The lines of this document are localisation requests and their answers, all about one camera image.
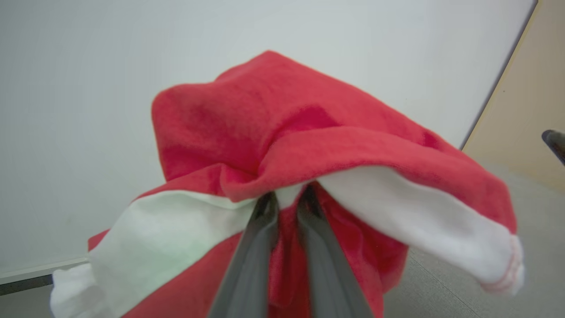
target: red santa hat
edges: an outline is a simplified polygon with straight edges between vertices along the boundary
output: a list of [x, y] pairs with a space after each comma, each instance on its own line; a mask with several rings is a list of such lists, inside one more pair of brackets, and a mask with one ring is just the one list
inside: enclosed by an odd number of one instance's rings
[[282, 55], [161, 92], [153, 122], [167, 182], [89, 241], [88, 264], [54, 274], [56, 317], [205, 317], [257, 198], [270, 191], [281, 209], [270, 317], [306, 317], [296, 206], [312, 182], [376, 317], [409, 246], [489, 292], [523, 283], [499, 179], [369, 94]]

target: white wall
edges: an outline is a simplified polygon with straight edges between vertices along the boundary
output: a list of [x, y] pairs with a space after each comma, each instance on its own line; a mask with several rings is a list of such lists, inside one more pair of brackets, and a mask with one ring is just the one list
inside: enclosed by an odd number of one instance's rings
[[0, 3], [0, 278], [84, 255], [163, 182], [150, 121], [171, 85], [272, 49], [460, 146], [532, 0]]

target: white baseboard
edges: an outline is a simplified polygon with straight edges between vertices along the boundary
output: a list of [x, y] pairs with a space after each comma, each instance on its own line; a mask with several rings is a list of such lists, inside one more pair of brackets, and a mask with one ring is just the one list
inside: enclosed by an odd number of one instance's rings
[[15, 270], [13, 272], [7, 272], [0, 274], [0, 285], [17, 282], [22, 280], [27, 280], [30, 278], [45, 276], [53, 274], [57, 269], [69, 269], [80, 264], [87, 262], [86, 257], [79, 257], [77, 259], [72, 259], [68, 261], [61, 261], [58, 263], [52, 263], [47, 265], [41, 265], [26, 269]]

